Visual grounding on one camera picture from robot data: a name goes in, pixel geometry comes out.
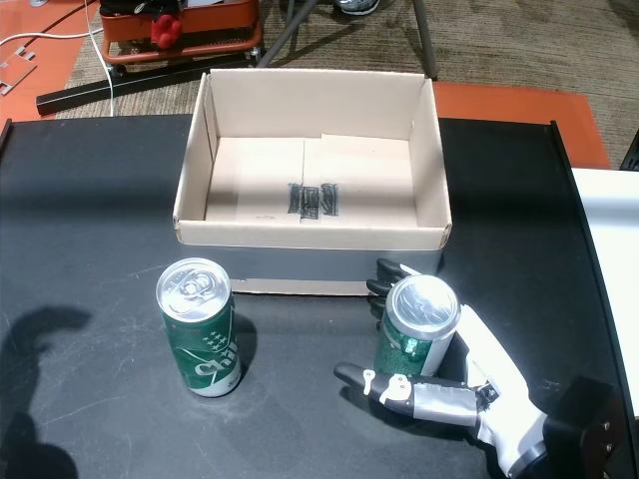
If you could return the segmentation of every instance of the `carpet floor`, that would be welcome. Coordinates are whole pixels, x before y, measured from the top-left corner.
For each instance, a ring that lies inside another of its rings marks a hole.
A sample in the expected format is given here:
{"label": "carpet floor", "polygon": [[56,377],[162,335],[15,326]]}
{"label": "carpet floor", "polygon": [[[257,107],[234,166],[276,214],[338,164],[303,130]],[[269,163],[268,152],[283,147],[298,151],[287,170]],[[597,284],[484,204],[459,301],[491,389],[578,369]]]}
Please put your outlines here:
{"label": "carpet floor", "polygon": [[[261,8],[268,48],[282,31],[286,4],[263,0]],[[426,11],[439,80],[586,95],[618,168],[639,127],[639,2],[426,0]],[[354,18],[320,4],[274,66],[421,72],[411,1],[381,0],[373,14]],[[68,86],[103,78],[87,40]],[[191,82],[123,96],[116,112],[191,113],[197,91]],[[98,102],[58,118],[108,114],[108,102]]]}

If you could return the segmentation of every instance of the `beverage can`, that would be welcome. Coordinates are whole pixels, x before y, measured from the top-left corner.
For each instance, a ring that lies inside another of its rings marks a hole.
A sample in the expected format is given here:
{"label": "beverage can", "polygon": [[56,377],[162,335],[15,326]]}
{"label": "beverage can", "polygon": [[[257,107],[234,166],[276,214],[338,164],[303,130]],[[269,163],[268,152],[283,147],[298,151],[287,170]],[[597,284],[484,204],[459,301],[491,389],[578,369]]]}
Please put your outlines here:
{"label": "beverage can", "polygon": [[443,280],[405,277],[386,298],[374,369],[431,376],[439,368],[459,323],[460,305]]}
{"label": "beverage can", "polygon": [[241,366],[227,272],[208,259],[182,259],[162,273],[156,298],[187,386],[207,397],[232,391]]}

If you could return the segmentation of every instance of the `white cable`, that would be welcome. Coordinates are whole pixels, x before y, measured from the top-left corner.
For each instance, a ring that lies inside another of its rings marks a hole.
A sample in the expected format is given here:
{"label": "white cable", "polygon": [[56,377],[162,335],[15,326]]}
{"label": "white cable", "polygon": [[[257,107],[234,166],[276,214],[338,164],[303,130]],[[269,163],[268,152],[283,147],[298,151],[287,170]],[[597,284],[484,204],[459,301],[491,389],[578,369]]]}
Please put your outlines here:
{"label": "white cable", "polygon": [[111,90],[111,116],[113,117],[113,82],[111,81],[111,74],[109,73],[109,69],[107,68],[107,64],[104,61],[104,58],[102,58],[102,54],[100,53],[100,49],[98,48],[98,44],[96,43],[96,39],[93,36],[93,32],[91,31],[91,21],[89,20],[89,4],[87,3],[87,0],[84,0],[84,15],[85,17],[87,17],[87,28],[89,30],[89,37],[91,38],[91,43],[93,44],[93,49],[96,51],[96,54],[98,55],[98,60],[100,60],[100,64],[102,65],[102,68],[104,69],[104,73],[107,75],[107,81],[109,82],[109,89]]}
{"label": "white cable", "polygon": [[[95,35],[96,33],[100,33],[102,30],[104,29],[99,28],[97,30],[94,30],[91,33]],[[19,33],[17,35],[11,35],[10,37],[0,40],[0,47],[4,45],[5,43],[10,42],[11,40],[16,40],[18,38],[42,37],[42,38],[53,38],[55,40],[66,40],[68,38],[84,38],[84,37],[88,37],[89,35],[90,35],[89,32],[76,33],[75,35],[54,35],[53,33]]]}

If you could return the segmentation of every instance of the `shoe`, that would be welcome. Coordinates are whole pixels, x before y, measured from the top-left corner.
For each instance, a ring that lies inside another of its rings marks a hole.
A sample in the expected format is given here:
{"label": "shoe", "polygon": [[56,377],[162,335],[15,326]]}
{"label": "shoe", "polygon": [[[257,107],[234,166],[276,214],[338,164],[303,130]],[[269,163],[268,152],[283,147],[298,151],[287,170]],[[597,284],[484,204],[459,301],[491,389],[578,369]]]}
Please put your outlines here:
{"label": "shoe", "polygon": [[334,4],[346,15],[368,15],[377,8],[379,0],[334,0]]}

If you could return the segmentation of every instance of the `red tool cart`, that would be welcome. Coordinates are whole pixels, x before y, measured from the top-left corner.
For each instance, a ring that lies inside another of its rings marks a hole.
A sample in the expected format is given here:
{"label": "red tool cart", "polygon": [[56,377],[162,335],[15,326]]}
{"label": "red tool cart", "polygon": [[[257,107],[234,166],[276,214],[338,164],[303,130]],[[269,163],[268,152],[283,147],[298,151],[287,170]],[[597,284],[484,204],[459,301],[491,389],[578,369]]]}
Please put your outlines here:
{"label": "red tool cart", "polygon": [[[171,15],[140,13],[107,16],[102,56],[111,65],[153,62],[179,57],[246,52],[260,60],[262,25],[258,0],[228,0],[215,5],[184,8]],[[151,39],[155,48],[114,53],[116,42]]]}

